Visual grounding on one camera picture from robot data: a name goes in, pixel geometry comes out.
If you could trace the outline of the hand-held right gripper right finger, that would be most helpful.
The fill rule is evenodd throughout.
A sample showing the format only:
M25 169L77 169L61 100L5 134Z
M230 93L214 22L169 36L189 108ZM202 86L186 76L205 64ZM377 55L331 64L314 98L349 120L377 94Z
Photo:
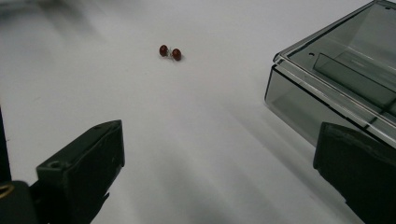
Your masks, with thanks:
M324 122L313 167L365 224L396 224L396 149Z

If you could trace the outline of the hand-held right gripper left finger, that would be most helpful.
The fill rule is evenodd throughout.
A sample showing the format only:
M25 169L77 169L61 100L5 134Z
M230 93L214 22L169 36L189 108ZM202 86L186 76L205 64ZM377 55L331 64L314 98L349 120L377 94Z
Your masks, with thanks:
M125 164L122 123L96 125L36 167L49 224L90 224Z

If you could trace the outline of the clear grey plastic compartment box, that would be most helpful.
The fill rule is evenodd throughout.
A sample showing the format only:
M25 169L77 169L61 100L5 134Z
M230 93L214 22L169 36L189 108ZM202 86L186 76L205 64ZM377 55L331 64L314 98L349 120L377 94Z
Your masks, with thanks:
M311 144L330 122L396 147L396 2L373 0L280 51L264 102Z

